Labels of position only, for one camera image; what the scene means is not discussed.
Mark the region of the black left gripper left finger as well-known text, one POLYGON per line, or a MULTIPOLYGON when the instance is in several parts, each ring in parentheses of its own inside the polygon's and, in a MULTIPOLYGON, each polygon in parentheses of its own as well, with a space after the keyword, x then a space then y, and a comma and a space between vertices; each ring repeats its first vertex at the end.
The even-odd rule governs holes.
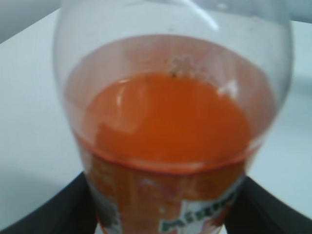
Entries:
POLYGON ((94 234, 98 221, 84 173, 2 234, 94 234))

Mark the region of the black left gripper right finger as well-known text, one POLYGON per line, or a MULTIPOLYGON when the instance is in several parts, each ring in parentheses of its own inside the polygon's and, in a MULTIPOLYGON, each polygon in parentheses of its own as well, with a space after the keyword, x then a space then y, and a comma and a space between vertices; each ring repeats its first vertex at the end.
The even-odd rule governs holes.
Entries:
POLYGON ((310 234, 312 220, 247 177, 225 220, 225 229, 229 234, 310 234))

